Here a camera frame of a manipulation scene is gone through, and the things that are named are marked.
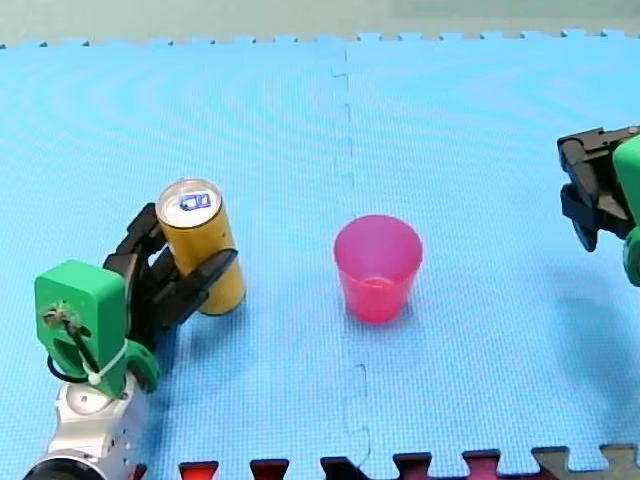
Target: plastic cup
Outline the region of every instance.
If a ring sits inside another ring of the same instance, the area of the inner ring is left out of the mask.
[[[404,309],[422,263],[422,242],[397,218],[367,215],[340,231],[334,257],[347,310],[364,322],[381,324]]]

